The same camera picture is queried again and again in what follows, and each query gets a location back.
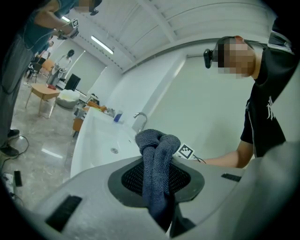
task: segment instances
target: man in black shirt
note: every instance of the man in black shirt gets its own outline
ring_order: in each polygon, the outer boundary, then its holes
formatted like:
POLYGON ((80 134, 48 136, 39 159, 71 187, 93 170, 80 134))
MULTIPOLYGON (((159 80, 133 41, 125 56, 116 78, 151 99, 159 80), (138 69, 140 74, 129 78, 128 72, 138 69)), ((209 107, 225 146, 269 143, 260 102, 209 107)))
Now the man in black shirt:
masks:
POLYGON ((264 48, 262 55, 255 53, 250 43, 240 36, 223 37, 213 51, 206 52, 219 68, 239 76, 251 76, 255 81, 246 104, 244 130, 237 150, 207 159, 207 164, 243 168, 253 154, 262 157, 269 149, 285 141, 271 106, 299 62, 299 49, 289 40, 286 24, 290 23, 279 18, 275 20, 268 47, 264 48))

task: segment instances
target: black shoe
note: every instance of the black shoe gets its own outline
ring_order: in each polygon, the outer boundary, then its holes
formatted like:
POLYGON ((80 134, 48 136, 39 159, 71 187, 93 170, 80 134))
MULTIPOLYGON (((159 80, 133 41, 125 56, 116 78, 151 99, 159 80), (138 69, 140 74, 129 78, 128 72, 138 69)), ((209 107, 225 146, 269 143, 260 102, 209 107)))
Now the black shoe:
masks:
POLYGON ((0 154, 6 158, 13 159, 13 158, 18 157, 19 151, 7 144, 5 148, 0 148, 0 154))
POLYGON ((18 129, 10 130, 7 135, 7 140, 17 138, 17 137, 19 137, 19 135, 20 135, 20 131, 18 129))

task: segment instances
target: sink basin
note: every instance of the sink basin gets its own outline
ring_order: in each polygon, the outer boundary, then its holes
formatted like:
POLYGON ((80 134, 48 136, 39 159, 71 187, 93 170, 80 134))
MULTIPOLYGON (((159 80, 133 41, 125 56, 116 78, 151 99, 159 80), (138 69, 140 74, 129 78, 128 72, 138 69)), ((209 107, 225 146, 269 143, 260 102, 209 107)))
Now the sink basin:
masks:
POLYGON ((136 132, 126 124, 90 108, 80 129, 70 177, 100 165, 140 156, 135 143, 136 132))

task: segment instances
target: gray knitted towel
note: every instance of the gray knitted towel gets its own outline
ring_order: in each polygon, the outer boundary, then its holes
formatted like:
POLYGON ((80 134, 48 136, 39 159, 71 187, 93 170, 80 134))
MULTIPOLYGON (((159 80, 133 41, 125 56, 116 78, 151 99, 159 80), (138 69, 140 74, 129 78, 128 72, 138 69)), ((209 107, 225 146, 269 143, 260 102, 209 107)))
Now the gray knitted towel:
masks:
POLYGON ((180 147, 173 135, 147 129, 135 136, 144 161, 142 197, 149 213, 156 220, 163 218, 168 206, 169 166, 172 155, 180 147))

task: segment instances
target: ceiling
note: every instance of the ceiling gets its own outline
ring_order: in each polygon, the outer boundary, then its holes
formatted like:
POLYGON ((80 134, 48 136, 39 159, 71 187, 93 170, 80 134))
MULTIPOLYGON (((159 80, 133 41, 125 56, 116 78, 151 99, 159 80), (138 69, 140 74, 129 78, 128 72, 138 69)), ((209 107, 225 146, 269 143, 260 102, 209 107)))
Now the ceiling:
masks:
POLYGON ((270 11, 259 0, 103 0, 97 10, 95 16, 73 9, 67 15, 79 21, 74 41, 122 72, 160 51, 197 40, 241 35, 267 42, 272 24, 270 11))

